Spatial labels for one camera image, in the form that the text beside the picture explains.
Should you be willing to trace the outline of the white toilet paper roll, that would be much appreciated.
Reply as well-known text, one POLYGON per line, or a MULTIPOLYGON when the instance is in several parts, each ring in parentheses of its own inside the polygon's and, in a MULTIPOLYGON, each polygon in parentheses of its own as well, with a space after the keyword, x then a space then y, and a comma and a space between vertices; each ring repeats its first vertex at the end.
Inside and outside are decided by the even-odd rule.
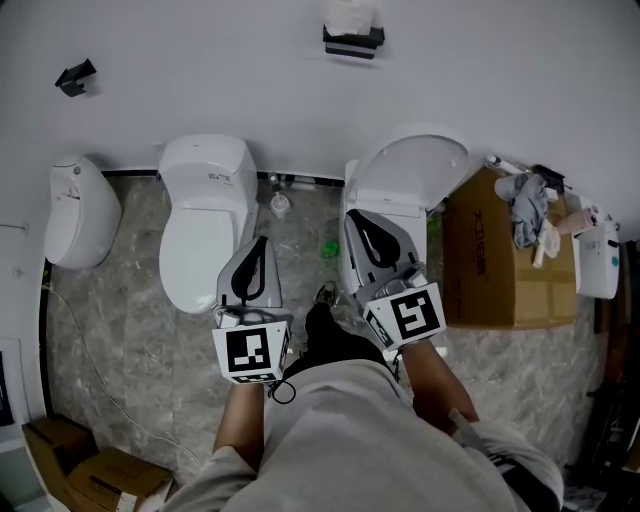
POLYGON ((323 0, 324 26, 330 36, 366 35, 376 7, 376 0, 323 0))

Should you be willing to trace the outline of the pink container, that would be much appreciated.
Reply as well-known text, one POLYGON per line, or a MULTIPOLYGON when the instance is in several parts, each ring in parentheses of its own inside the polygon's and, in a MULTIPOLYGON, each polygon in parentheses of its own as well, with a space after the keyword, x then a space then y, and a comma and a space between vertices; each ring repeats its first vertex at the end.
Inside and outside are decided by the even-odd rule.
POLYGON ((556 228, 560 235, 580 234, 597 227, 601 220, 602 214, 597 207, 591 205, 569 214, 556 228))

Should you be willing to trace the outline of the person's grey shirt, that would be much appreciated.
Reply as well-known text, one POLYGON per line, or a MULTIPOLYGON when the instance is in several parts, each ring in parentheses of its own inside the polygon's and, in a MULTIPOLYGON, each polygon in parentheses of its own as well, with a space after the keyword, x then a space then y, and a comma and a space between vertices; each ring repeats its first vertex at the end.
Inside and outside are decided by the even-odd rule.
POLYGON ((553 461, 521 436, 455 414, 420 419, 390 372, 365 360, 292 379, 265 409, 260 465, 217 450, 163 512, 560 512, 553 461))

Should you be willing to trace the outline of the white toilet with closed lid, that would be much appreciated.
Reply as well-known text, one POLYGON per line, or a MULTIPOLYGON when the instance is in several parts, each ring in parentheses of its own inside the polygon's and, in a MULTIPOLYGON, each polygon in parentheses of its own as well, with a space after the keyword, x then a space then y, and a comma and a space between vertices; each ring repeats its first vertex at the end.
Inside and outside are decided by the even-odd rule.
POLYGON ((241 138, 189 135, 165 147, 159 176, 171 203, 159 250, 163 289, 177 309, 205 313, 216 304, 219 273, 254 235, 254 160, 241 138))

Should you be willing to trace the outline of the black wall hook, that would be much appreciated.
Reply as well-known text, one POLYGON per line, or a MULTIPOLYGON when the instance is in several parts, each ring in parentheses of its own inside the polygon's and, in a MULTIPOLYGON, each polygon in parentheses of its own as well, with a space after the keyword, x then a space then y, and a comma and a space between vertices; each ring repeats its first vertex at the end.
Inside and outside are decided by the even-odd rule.
POLYGON ((80 64, 65 69, 55 82, 55 87, 61 90, 67 97, 74 98, 87 92, 86 80, 97 73, 90 59, 85 59, 80 64))

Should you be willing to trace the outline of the white toilet with open lid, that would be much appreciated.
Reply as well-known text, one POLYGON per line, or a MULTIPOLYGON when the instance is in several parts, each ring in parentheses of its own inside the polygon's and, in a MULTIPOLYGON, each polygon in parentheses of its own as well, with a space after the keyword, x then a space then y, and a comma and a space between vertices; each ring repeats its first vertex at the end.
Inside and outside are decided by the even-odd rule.
POLYGON ((349 297, 361 286, 349 254, 345 229, 351 209, 377 213, 403 228, 416 246, 414 259, 427 261, 428 215, 470 169, 466 146, 425 128, 407 128, 378 144, 366 157, 345 166, 339 213, 339 275, 349 297))

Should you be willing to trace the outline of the large brown cardboard box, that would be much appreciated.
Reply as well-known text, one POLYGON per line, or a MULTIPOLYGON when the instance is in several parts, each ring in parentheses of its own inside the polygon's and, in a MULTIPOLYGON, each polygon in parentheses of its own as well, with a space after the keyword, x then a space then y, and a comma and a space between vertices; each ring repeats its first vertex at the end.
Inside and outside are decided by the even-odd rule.
POLYGON ((450 197, 443 218, 446 322, 465 328, 528 330, 569 325, 577 294, 572 237, 534 266, 536 248, 513 241, 510 208, 496 195, 499 174, 483 168, 450 197))

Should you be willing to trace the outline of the white tube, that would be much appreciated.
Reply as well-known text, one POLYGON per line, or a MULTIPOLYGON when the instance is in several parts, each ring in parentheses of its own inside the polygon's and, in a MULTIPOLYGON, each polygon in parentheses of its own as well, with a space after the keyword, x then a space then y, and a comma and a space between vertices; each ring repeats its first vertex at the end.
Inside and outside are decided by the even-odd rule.
POLYGON ((530 169, 524 164, 512 163, 496 155, 488 155, 485 159, 485 164, 489 168, 510 175, 530 173, 530 169))

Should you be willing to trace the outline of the person's right forearm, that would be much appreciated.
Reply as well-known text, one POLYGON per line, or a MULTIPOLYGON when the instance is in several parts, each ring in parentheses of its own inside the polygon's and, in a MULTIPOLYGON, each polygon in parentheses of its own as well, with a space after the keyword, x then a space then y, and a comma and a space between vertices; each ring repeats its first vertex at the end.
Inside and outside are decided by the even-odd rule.
POLYGON ((416 415, 442 435, 453 437, 457 411, 467 422, 480 420, 471 397, 428 338, 402 347, 402 360, 413 392, 416 415))

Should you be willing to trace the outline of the white egg-shaped toilet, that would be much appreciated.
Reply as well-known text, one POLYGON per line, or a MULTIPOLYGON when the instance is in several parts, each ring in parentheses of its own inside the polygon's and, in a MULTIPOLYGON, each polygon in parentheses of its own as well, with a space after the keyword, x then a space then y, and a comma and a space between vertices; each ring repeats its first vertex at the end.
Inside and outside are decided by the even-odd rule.
POLYGON ((112 247, 122 215, 113 187, 82 155, 70 155, 56 163, 49 174, 49 185, 46 259, 68 270, 99 265, 112 247))

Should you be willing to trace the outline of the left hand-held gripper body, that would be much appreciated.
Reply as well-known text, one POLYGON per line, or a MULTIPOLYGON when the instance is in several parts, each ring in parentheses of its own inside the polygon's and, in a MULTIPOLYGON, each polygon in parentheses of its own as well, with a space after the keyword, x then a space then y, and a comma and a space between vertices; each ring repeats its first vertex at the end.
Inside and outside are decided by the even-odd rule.
POLYGON ((212 330, 224 378, 234 384, 283 379, 293 315, 284 308, 222 307, 212 330))

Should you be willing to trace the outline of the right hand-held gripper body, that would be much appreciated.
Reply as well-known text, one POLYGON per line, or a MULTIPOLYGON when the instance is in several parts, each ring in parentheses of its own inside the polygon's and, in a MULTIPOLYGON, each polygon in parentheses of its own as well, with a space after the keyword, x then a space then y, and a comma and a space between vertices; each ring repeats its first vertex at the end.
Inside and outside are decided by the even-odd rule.
POLYGON ((423 264, 406 265, 359 288, 356 302, 386 353, 446 329, 438 284, 427 281, 423 264))

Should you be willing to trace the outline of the white appliance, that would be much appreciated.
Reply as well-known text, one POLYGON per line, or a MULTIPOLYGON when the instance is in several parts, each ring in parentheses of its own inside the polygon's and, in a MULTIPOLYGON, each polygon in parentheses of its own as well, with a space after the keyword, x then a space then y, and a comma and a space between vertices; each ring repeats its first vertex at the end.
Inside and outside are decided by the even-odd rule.
POLYGON ((573 235, 577 293, 597 299, 613 299, 621 267, 618 225, 591 199, 579 196, 578 201, 581 208, 597 210, 598 222, 595 227, 573 235))

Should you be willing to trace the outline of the person's black trousers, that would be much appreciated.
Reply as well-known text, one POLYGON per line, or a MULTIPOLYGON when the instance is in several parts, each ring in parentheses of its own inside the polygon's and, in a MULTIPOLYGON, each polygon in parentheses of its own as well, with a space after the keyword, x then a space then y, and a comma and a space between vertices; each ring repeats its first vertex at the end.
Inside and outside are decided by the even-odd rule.
POLYGON ((316 303, 306 316, 307 351, 284 372, 295 384, 388 381, 396 379, 381 351, 370 340, 344 330, 326 303, 316 303))

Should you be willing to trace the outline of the grey crumpled cloth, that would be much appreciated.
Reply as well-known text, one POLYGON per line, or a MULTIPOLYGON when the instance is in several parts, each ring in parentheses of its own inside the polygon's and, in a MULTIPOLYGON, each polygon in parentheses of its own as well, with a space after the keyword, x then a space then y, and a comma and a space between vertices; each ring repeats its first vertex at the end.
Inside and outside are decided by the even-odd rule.
POLYGON ((499 178, 496 195, 507 202, 514 245, 527 249, 537 243, 548 213, 546 181, 538 174, 517 174, 499 178))

